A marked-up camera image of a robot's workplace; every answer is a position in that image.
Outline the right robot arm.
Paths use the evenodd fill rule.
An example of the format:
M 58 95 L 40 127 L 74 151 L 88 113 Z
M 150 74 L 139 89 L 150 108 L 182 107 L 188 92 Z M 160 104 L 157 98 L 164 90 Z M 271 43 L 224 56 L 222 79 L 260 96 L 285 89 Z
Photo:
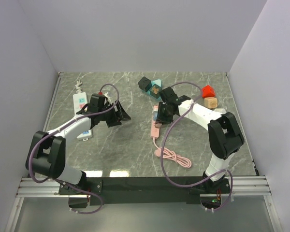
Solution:
M 245 143 L 236 117 L 231 112 L 221 114 L 195 103 L 188 96 L 177 96 L 171 87 L 160 92 L 162 102 L 158 106 L 157 121 L 162 124 L 170 124 L 163 142 L 161 153 L 173 127 L 183 118 L 187 118 L 208 131 L 208 138 L 212 157 L 208 167 L 203 173 L 203 179 L 194 184 L 178 184 L 166 173 L 163 158 L 160 159 L 162 172 L 169 183 L 179 188 L 192 188 L 203 185 L 206 192 L 213 193 L 223 182 L 228 172 L 229 163 L 236 152 Z

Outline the pink power strip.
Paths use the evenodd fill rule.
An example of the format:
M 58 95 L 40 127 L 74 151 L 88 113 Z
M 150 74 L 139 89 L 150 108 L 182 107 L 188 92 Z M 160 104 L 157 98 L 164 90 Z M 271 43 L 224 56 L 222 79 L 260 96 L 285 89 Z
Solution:
M 155 111 L 158 111 L 158 106 L 157 105 L 154 105 L 153 106 L 152 117 L 151 117 L 151 131 L 150 131 L 150 136 L 153 139 L 157 139 L 159 137 L 159 135 L 160 135 L 160 133 L 159 133 L 160 132 L 160 128 L 156 128 L 155 127 L 155 123 L 157 122 L 157 120 L 156 121 L 153 120 L 153 112 L 155 112 Z

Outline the red cube socket adapter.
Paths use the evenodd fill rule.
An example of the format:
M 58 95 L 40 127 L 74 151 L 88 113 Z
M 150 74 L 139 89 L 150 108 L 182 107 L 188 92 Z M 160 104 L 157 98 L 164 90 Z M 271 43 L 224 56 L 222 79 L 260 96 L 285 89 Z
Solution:
M 215 90 L 210 86 L 206 85 L 202 88 L 202 97 L 208 98 L 208 97 L 215 97 Z

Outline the white cube socket adapter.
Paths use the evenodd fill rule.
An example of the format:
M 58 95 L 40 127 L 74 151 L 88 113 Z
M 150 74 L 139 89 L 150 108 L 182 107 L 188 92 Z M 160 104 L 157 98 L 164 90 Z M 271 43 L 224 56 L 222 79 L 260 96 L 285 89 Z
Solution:
M 226 110 L 224 108 L 216 108 L 214 111 L 218 112 L 220 114 L 225 114 L 226 113 Z

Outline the beige cube socket adapter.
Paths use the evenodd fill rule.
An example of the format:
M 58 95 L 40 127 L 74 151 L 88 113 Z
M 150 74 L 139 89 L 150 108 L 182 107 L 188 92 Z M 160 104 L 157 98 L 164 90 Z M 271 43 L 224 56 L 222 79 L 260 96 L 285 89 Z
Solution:
M 204 106 L 208 109 L 215 109 L 218 107 L 218 100 L 215 97 L 204 98 Z

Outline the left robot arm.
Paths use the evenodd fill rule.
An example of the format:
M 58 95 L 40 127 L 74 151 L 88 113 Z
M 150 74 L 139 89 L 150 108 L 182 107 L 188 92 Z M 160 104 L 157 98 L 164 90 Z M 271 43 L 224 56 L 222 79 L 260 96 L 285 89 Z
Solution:
M 86 191 L 86 173 L 66 164 L 66 146 L 77 136 L 89 131 L 101 121 L 108 127 L 121 125 L 131 117 L 122 108 L 119 101 L 109 103 L 87 103 L 68 122 L 57 129 L 34 134 L 26 160 L 26 168 L 36 183 L 55 179 L 70 184 L 75 194 Z

